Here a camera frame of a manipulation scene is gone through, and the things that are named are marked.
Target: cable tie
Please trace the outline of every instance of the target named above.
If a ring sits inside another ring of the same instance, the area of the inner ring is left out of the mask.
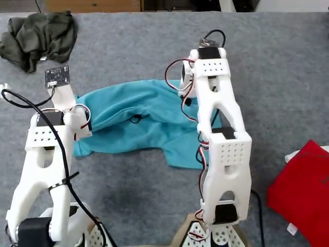
[[[70,183],[70,181],[71,181],[72,179],[74,179],[77,175],[79,175],[79,172],[78,172],[78,171],[75,172],[75,173],[73,173],[73,174],[72,174],[71,176],[69,176],[68,178],[64,178],[64,179],[62,179],[61,182],[59,182],[59,183],[57,183],[57,184],[54,184],[54,185],[50,186],[50,187],[48,188],[48,191],[50,192],[52,189],[55,189],[55,188],[57,188],[57,187],[59,187],[59,186],[61,186],[61,185],[66,185],[66,184]]]

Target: gray carpet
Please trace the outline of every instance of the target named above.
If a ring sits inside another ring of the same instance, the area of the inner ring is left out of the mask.
[[[0,31],[6,30],[10,16],[0,15]],[[68,64],[73,90],[80,95],[127,81],[163,79],[166,66],[187,56],[201,36],[214,28],[224,30],[233,88],[253,138],[252,187],[263,200],[267,246],[308,246],[266,207],[266,190],[284,167],[285,154],[309,139],[329,144],[327,13],[120,13],[80,14],[77,19],[80,32]],[[46,97],[44,70],[54,66],[41,63],[35,74],[26,75],[0,60],[0,83],[41,101]],[[177,66],[170,78],[178,79],[179,71]],[[20,179],[32,114],[1,103],[1,227]],[[95,153],[74,160],[72,170],[81,172],[73,181],[78,195],[106,223],[119,246],[167,244],[185,215],[199,206],[199,172],[168,167],[160,150]],[[31,215],[50,205],[50,197],[42,194]],[[254,197],[240,226],[253,246],[260,246]],[[2,234],[0,242],[6,241]]]

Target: white 3d-printed robot arm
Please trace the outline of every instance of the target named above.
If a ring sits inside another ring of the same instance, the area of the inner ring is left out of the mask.
[[[209,169],[203,184],[201,209],[203,221],[210,229],[216,224],[232,225],[245,220],[251,189],[251,137],[245,130],[240,107],[234,98],[226,52],[223,48],[217,49],[219,56],[210,59],[202,59],[200,49],[192,50],[189,59],[195,63],[184,61],[180,84],[180,88],[184,88],[193,80],[194,89],[189,97],[196,96],[199,105],[197,130],[209,143]],[[220,129],[217,133],[213,132],[211,116],[214,108],[219,109],[230,123],[233,137],[227,138]],[[221,200],[227,191],[233,192],[234,200]],[[225,205],[234,205],[236,218],[217,222],[222,218],[220,214],[232,213],[231,210],[227,211]]]
[[[66,151],[68,169],[70,171],[73,155],[74,140],[90,136],[88,126],[80,127],[87,122],[83,109],[72,107],[76,100],[70,85],[56,87],[52,97],[54,107],[63,111],[63,125],[54,125]],[[26,141],[26,157],[23,166],[21,180],[14,191],[11,207],[7,212],[6,220],[10,236],[14,242],[18,242],[18,229],[41,190],[60,184],[65,179],[65,169],[62,151],[54,134],[48,126],[37,126],[40,116],[35,114],[31,118],[31,124]],[[45,167],[46,161],[51,164]],[[70,191],[67,186],[56,186],[50,191],[53,201],[51,210],[51,222],[49,237],[56,242],[56,247],[74,246],[82,234],[87,231],[91,219],[79,208],[76,215],[69,217]]]

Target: white label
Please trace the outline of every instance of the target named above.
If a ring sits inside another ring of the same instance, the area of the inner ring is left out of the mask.
[[[287,231],[290,232],[291,235],[294,236],[296,234],[296,232],[298,231],[298,228],[295,227],[295,225],[293,225],[293,224],[290,223],[289,226],[288,226],[288,228],[287,228]]]

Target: robotic arm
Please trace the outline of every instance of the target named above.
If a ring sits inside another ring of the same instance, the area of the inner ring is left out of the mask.
[[[209,169],[203,184],[201,211],[208,229],[218,225],[234,225],[248,214],[251,189],[249,168],[251,137],[245,130],[241,110],[234,98],[226,51],[217,46],[203,46],[190,52],[183,62],[179,91],[184,97],[198,101],[197,130],[209,145]],[[213,109],[219,109],[230,123],[229,127],[211,126]],[[231,191],[234,200],[221,199]]]
[[[67,166],[64,165],[63,152],[52,129],[40,114],[34,114],[25,145],[26,157],[21,180],[6,216],[8,234],[19,247],[76,246],[82,241],[83,235],[87,238],[87,228],[92,224],[81,205],[70,202],[71,192],[65,186],[67,174],[70,174],[74,141],[92,134],[87,124],[90,110],[86,114],[88,108],[76,104],[67,65],[46,72],[46,88],[52,95],[54,108],[41,111],[61,140]],[[11,95],[3,93],[2,96],[8,100]],[[51,162],[48,167],[45,167],[46,161]],[[48,189],[51,195],[53,208],[47,209],[39,218],[28,218],[31,206],[44,189]],[[106,246],[112,246],[109,241],[107,243]],[[84,246],[89,246],[89,241],[85,241]]]

